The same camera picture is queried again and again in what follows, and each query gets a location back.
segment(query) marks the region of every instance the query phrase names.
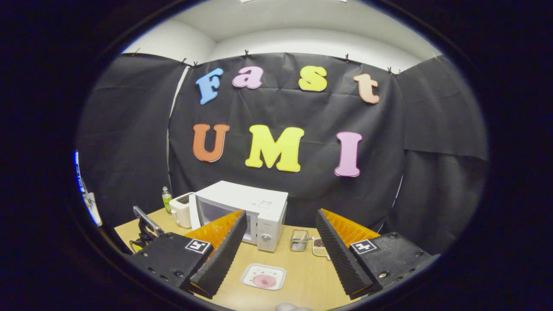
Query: pink food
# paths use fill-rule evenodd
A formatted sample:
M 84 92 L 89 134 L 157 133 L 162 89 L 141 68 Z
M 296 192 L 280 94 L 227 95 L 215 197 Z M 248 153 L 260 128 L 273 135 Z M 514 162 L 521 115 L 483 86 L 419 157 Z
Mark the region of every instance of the pink food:
M 253 283 L 258 287 L 269 288 L 275 286 L 277 281 L 270 276 L 256 276 L 253 278 Z

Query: orange letter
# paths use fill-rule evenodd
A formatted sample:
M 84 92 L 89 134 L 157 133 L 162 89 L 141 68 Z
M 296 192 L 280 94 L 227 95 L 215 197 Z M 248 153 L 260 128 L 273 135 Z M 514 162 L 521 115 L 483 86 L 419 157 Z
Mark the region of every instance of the orange letter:
M 353 77 L 354 81 L 359 82 L 359 95 L 367 103 L 377 103 L 380 100 L 378 95 L 373 94 L 373 86 L 377 87 L 378 82 L 371 80 L 369 74 L 361 74 Z
M 212 152 L 207 152 L 204 148 L 206 140 L 206 132 L 209 130 L 207 124 L 194 125 L 194 143 L 192 144 L 192 151 L 198 160 L 206 162 L 215 162 L 223 155 L 223 147 L 225 145 L 225 133 L 231 129 L 226 124 L 217 124 L 213 127 L 215 130 L 215 147 Z

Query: white wall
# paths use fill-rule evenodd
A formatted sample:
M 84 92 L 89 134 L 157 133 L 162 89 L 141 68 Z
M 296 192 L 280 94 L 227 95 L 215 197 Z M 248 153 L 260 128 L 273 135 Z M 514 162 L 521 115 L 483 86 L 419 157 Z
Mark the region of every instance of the white wall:
M 206 61 L 271 52 L 312 53 L 345 58 L 392 72 L 404 71 L 420 59 L 404 50 L 359 35 L 323 29 L 278 29 L 241 35 L 215 45 Z
M 215 41 L 201 31 L 175 20 L 167 20 L 149 32 L 142 35 L 123 53 L 138 53 L 160 55 L 182 61 L 187 64 L 197 61 L 205 63 Z

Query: ceiling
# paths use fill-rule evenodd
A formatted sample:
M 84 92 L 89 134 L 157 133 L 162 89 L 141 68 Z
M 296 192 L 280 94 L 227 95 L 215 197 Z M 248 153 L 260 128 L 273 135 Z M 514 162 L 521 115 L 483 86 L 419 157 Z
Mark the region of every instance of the ceiling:
M 423 60 L 440 54 L 416 32 L 360 0 L 209 0 L 172 19 L 216 42 L 265 30 L 317 28 L 375 39 Z

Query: blue letter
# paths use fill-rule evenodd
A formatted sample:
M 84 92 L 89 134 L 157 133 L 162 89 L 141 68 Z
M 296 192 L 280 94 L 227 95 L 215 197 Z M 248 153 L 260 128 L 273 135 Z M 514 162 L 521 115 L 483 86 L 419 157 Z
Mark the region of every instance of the blue letter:
M 217 92 L 213 91 L 211 87 L 218 88 L 219 87 L 219 78 L 217 76 L 220 76 L 223 74 L 223 70 L 221 68 L 217 68 L 214 71 L 208 73 L 207 75 L 199 78 L 196 81 L 196 84 L 200 87 L 200 93 L 202 94 L 202 99 L 200 100 L 200 104 L 205 104 L 208 101 L 214 99 L 217 97 Z

